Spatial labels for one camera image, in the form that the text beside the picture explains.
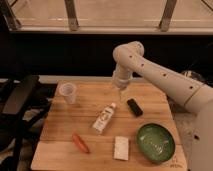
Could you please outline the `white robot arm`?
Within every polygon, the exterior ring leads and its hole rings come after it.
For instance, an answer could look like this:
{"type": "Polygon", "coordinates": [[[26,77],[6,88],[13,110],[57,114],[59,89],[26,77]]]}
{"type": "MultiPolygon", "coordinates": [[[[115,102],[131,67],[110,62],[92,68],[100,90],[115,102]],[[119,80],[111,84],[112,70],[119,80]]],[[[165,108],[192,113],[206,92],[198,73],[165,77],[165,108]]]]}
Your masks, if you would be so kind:
{"type": "Polygon", "coordinates": [[[116,67],[112,80],[124,90],[132,73],[144,77],[166,93],[188,112],[197,115],[188,169],[213,171],[213,88],[153,63],[143,57],[144,46],[139,41],[117,46],[113,50],[116,67]]]}

